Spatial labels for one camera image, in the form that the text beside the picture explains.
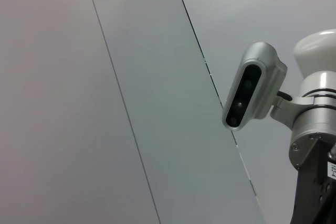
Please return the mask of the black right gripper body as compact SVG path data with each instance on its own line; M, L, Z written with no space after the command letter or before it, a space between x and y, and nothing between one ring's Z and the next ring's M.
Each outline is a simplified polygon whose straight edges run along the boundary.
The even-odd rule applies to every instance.
M335 223L335 136L303 136L290 147L298 171L291 223Z

